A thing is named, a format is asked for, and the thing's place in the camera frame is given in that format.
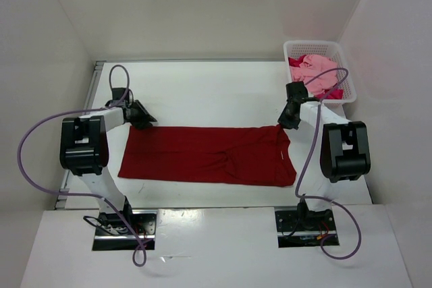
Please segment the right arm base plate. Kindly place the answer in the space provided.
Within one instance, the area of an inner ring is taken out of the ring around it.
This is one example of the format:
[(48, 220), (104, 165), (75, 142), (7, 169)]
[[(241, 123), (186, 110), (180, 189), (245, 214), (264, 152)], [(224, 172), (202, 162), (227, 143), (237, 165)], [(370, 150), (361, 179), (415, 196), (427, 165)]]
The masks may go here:
[(330, 209), (321, 212), (298, 212), (294, 207), (275, 209), (275, 224), (279, 248), (319, 247), (328, 236), (324, 246), (339, 245)]

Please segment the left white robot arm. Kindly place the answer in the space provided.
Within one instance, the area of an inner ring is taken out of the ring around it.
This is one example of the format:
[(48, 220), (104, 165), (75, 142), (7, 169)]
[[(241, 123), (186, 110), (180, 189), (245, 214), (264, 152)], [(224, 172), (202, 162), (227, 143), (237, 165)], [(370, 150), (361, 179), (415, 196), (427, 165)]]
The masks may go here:
[(108, 235), (129, 235), (135, 218), (126, 196), (117, 188), (108, 170), (107, 132), (130, 123), (142, 130), (157, 121), (126, 88), (112, 88), (106, 110), (62, 121), (59, 160), (64, 169), (82, 180), (98, 196), (99, 231)]

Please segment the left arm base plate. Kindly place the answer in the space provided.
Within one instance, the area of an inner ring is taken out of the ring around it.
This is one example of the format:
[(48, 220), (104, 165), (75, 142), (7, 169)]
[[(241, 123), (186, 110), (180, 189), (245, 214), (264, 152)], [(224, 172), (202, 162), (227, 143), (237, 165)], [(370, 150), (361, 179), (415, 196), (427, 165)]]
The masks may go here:
[[(109, 223), (108, 218), (102, 214), (97, 217), (85, 215), (82, 219), (94, 228), (93, 251), (132, 251), (138, 246), (135, 236), (121, 220)], [(130, 224), (140, 240), (144, 242), (146, 250), (155, 249), (156, 220), (155, 210), (137, 211), (130, 215)]]

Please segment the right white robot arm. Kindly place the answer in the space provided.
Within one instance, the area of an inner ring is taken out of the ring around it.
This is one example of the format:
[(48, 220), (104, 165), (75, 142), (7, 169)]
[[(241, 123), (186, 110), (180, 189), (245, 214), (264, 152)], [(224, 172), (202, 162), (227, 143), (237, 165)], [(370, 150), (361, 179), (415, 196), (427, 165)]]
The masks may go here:
[(321, 143), (319, 165), (330, 183), (356, 181), (371, 170), (367, 127), (361, 121), (350, 121), (328, 109), (323, 101), (308, 94), (303, 82), (286, 84), (287, 100), (278, 124), (283, 129), (298, 129), (301, 123), (314, 128), (312, 144), (300, 172), (295, 195), (301, 201), (333, 200), (321, 195), (300, 194), (300, 186), (313, 157), (317, 142)]

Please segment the dark red t-shirt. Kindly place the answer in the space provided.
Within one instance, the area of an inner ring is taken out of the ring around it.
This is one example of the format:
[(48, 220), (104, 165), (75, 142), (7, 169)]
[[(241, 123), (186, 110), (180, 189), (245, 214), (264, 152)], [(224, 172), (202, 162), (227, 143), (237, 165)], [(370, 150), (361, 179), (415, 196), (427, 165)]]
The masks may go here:
[(278, 125), (131, 127), (118, 175), (282, 188), (296, 180), (289, 145), (289, 137)]

